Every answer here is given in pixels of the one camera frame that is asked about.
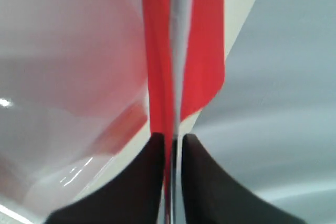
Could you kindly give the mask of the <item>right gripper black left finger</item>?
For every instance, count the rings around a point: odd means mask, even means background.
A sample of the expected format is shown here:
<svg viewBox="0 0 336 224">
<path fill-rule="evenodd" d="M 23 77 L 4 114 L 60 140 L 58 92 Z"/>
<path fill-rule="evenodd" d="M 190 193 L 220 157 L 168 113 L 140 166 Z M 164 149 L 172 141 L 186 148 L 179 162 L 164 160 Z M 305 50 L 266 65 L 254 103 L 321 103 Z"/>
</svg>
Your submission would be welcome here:
<svg viewBox="0 0 336 224">
<path fill-rule="evenodd" d="M 113 180 L 51 213 L 46 223 L 156 223 L 164 170 L 164 136 L 153 133 Z"/>
</svg>

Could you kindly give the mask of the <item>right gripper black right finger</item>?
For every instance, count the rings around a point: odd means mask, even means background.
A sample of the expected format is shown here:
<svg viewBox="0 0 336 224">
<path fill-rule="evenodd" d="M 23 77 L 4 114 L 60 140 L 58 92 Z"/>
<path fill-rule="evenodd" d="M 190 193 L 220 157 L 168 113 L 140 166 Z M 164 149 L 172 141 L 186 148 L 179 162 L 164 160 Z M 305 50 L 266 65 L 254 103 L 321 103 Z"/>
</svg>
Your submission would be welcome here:
<svg viewBox="0 0 336 224">
<path fill-rule="evenodd" d="M 304 223 L 234 180 L 194 134 L 182 144 L 181 184 L 187 223 Z"/>
</svg>

